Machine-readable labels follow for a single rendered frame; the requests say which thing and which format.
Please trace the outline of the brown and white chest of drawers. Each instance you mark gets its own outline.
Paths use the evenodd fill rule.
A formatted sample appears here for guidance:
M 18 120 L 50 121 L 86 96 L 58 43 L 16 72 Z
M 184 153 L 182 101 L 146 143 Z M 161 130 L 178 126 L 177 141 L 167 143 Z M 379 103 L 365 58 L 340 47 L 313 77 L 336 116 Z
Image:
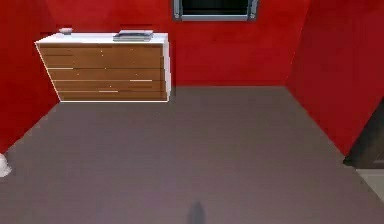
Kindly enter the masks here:
M 60 102 L 167 102 L 169 38 L 115 41 L 111 33 L 55 33 L 35 47 Z

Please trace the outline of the white rounded object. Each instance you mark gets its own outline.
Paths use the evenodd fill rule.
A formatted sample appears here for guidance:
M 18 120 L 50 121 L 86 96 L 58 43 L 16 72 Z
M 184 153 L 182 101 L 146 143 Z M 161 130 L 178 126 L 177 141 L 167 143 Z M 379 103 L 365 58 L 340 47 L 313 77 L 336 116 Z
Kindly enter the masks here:
M 12 172 L 12 168 L 8 164 L 6 157 L 0 153 L 0 177 L 5 177 Z

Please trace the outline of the grey framed window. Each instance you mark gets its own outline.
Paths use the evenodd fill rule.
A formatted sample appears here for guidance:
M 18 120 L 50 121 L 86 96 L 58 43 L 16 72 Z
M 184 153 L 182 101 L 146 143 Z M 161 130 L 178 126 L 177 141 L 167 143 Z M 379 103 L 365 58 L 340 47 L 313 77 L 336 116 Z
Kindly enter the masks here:
M 257 18 L 260 0 L 171 0 L 176 21 L 243 22 Z

